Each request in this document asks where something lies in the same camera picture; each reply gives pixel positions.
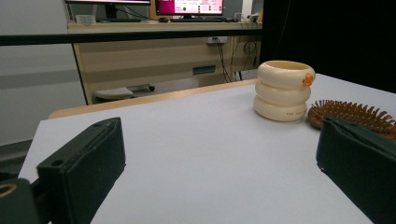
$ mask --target wooden spiky object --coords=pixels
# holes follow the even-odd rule
[[[334,100],[315,101],[308,111],[309,123],[320,129],[324,117],[348,120],[396,140],[395,120],[387,111],[379,111],[373,106]]]

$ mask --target keyboard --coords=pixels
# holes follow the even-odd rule
[[[130,19],[130,18],[107,18],[107,19],[100,19],[97,20],[98,22],[141,22],[139,19]]]
[[[223,22],[221,19],[170,19],[171,22]]]

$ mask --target monitor screen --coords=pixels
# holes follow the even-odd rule
[[[67,4],[117,4],[117,5],[144,5],[149,6],[149,0],[64,0]]]
[[[155,0],[157,16],[222,16],[223,0]]]

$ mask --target computer monitor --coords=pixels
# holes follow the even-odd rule
[[[66,4],[96,4],[105,5],[106,17],[117,18],[115,5],[150,6],[150,0],[64,0]]]
[[[155,0],[157,16],[222,16],[223,0]]]

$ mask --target black backdrop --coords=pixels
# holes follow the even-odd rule
[[[393,5],[391,0],[264,0],[261,62],[307,63],[317,73],[396,93]]]

